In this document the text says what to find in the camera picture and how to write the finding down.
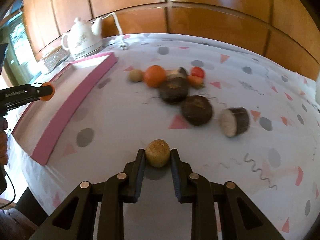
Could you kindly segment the person's left hand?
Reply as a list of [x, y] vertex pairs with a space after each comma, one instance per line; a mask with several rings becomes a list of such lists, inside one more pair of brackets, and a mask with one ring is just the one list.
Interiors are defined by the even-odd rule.
[[8, 129], [8, 122], [5, 118], [1, 117], [1, 132], [0, 132], [0, 163], [1, 165], [7, 165], [8, 155], [7, 155], [7, 142], [8, 136], [5, 130]]

